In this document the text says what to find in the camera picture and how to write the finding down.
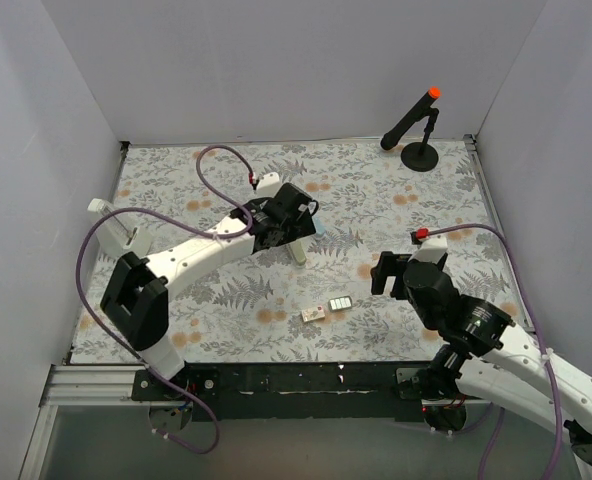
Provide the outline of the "light blue stapler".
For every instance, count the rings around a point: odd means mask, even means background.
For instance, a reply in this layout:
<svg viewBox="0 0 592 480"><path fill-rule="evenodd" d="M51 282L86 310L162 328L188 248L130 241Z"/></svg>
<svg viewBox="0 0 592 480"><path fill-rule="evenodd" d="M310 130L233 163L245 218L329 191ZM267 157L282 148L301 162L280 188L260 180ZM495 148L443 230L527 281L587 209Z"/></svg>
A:
<svg viewBox="0 0 592 480"><path fill-rule="evenodd" d="M313 217L313 224L315 227L314 237L316 239L322 239L326 234L326 229L319 218L316 216Z"/></svg>

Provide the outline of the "beige stapler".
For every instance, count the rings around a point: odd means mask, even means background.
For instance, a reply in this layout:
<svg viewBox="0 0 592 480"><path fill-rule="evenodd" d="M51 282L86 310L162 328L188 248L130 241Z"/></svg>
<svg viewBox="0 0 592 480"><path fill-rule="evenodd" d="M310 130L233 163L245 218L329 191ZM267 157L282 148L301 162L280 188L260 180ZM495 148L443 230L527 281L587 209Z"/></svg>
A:
<svg viewBox="0 0 592 480"><path fill-rule="evenodd" d="M295 240L287 245L289 253L298 267L304 267L307 262L306 253L301 240Z"/></svg>

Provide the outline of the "staple tray with staples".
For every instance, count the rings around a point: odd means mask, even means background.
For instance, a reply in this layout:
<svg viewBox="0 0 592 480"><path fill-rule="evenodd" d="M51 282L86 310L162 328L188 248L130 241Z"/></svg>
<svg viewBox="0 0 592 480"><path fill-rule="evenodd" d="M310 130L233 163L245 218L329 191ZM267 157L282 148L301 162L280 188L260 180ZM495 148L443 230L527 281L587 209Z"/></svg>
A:
<svg viewBox="0 0 592 480"><path fill-rule="evenodd" d="M328 306L331 312L340 312L350 309L353 302L350 296L342 296L330 299Z"/></svg>

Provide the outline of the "staple box sleeve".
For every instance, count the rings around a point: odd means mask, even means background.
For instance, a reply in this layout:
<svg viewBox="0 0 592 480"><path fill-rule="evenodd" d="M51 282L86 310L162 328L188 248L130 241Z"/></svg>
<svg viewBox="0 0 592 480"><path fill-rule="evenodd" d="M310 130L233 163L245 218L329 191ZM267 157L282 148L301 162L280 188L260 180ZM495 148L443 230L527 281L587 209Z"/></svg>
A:
<svg viewBox="0 0 592 480"><path fill-rule="evenodd" d="M301 311L301 319L304 323L321 321L324 320L325 317L326 311L323 305L309 307Z"/></svg>

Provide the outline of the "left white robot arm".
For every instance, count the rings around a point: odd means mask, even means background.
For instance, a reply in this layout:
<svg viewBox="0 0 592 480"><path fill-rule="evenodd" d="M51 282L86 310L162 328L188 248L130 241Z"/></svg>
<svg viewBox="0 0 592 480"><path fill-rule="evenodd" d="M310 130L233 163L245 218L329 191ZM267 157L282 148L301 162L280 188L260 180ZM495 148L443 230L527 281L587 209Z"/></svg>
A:
<svg viewBox="0 0 592 480"><path fill-rule="evenodd" d="M314 234L318 209L317 200L284 183L274 196L234 208L204 235L146 257L120 257L100 307L156 372L154 387L164 398L179 399L189 386L185 361L168 335L170 301L223 265Z"/></svg>

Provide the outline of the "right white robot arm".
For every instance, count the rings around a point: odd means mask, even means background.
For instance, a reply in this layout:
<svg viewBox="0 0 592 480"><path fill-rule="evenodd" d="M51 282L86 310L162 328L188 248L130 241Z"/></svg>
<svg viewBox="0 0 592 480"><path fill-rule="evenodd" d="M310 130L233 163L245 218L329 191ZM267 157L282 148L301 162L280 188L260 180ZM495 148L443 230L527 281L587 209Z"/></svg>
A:
<svg viewBox="0 0 592 480"><path fill-rule="evenodd" d="M574 454L592 466L592 377L555 353L542 353L503 310L460 293L443 266L384 252L370 271L372 294L382 294L392 278L391 297L408 301L445 342L428 367L402 382L401 393L487 399L562 432Z"/></svg>

